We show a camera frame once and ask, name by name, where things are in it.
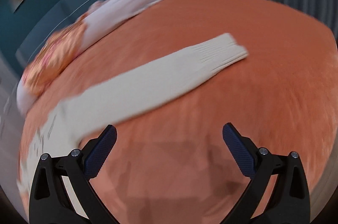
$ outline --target white fabric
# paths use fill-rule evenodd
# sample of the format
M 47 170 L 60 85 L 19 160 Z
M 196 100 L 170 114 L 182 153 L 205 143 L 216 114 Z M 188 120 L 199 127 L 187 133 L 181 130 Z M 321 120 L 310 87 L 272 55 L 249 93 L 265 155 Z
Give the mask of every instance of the white fabric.
M 78 148 L 80 141 L 93 131 L 172 101 L 225 67 L 244 59 L 247 54 L 246 49 L 226 33 L 120 74 L 79 96 L 60 101 L 45 125 L 36 132 L 28 158 L 20 166 L 20 190 L 30 192 L 41 154 L 65 156 Z
M 126 20 L 141 13 L 148 7 L 160 2 L 161 0 L 106 0 L 99 7 L 93 5 L 89 9 L 89 15 L 84 19 L 87 29 L 84 32 L 81 46 L 77 51 L 77 56 L 87 48 L 95 44 L 101 38 L 115 30 Z M 33 106 L 37 96 L 29 93 L 22 82 L 18 85 L 16 103 L 22 116 L 26 116 L 29 109 Z

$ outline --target bed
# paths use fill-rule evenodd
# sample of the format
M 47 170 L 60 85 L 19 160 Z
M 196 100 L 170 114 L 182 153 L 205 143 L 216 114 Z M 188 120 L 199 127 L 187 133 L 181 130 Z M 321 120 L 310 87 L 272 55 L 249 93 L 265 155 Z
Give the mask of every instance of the bed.
M 219 223 L 248 183 L 221 139 L 222 126 L 232 122 L 275 154 L 300 154 L 314 219 L 338 181 L 337 46 L 324 24 L 268 0 L 160 0 L 128 17 L 71 61 L 34 102 L 20 164 L 60 102 L 224 33 L 247 49 L 246 59 L 113 124 L 118 141 L 91 184 L 121 223 Z M 102 129 L 91 131 L 79 148 Z M 22 176 L 19 171 L 19 183 Z M 21 190 L 21 196 L 27 210 L 29 195 Z

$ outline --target mattress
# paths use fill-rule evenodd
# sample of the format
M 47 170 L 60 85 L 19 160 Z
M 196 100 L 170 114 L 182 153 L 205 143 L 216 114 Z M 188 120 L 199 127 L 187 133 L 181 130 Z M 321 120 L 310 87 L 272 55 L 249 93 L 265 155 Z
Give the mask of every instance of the mattress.
M 90 182 L 120 223 L 219 223 L 249 182 L 222 140 L 222 126 L 232 122 L 257 146 L 300 154 L 314 218 L 337 186 L 337 46 L 324 24 L 268 0 L 163 0 L 131 18 L 77 57 L 35 102 L 20 161 L 62 99 L 224 32 L 248 58 L 164 106 L 113 124 L 118 141 Z M 27 210 L 27 193 L 22 199 Z

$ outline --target orange and pink fabric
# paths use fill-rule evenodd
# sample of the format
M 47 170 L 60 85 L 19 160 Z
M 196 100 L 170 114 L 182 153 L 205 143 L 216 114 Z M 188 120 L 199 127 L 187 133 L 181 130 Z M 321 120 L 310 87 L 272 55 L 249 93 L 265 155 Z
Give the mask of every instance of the orange and pink fabric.
M 72 36 L 84 29 L 79 22 Z M 268 0 L 162 0 L 128 19 L 42 87 L 26 116 L 20 161 L 62 99 L 224 32 L 249 56 L 188 94 L 113 124 L 118 141 L 90 183 L 120 223 L 220 223 L 249 182 L 222 139 L 232 122 L 257 146 L 300 154 L 314 218 L 338 180 L 337 46 L 324 24 Z M 29 195 L 21 195 L 28 210 Z

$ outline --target black object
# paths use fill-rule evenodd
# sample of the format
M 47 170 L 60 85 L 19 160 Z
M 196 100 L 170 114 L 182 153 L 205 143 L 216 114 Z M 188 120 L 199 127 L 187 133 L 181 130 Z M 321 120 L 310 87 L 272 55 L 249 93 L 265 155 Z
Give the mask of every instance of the black object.
M 101 135 L 68 156 L 43 154 L 38 163 L 29 203 L 30 224 L 119 224 L 101 202 L 89 179 L 97 176 L 117 139 L 108 125 Z M 310 197 L 301 160 L 296 152 L 273 155 L 242 137 L 231 123 L 223 127 L 223 139 L 243 175 L 251 178 L 246 190 L 221 224 L 309 224 Z M 271 175 L 277 182 L 265 211 L 254 214 Z M 89 219 L 78 215 L 61 176 L 68 176 Z

